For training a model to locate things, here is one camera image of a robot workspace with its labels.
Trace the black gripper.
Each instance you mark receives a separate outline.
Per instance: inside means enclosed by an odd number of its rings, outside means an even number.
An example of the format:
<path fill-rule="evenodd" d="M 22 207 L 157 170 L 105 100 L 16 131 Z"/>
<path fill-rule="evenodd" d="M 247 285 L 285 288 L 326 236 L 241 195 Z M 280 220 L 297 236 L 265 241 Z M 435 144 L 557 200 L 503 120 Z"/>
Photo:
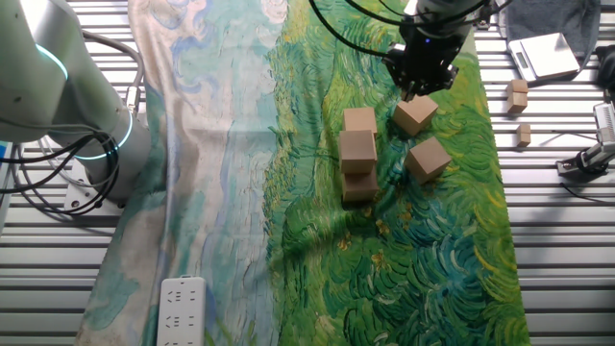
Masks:
<path fill-rule="evenodd" d="M 412 75 L 430 75 L 430 93 L 450 89 L 458 73 L 452 62 L 469 35 L 471 25 L 417 27 L 407 22 L 399 30 L 405 44 L 392 43 L 382 62 L 400 90 L 401 99 L 409 102 L 416 94 Z"/>

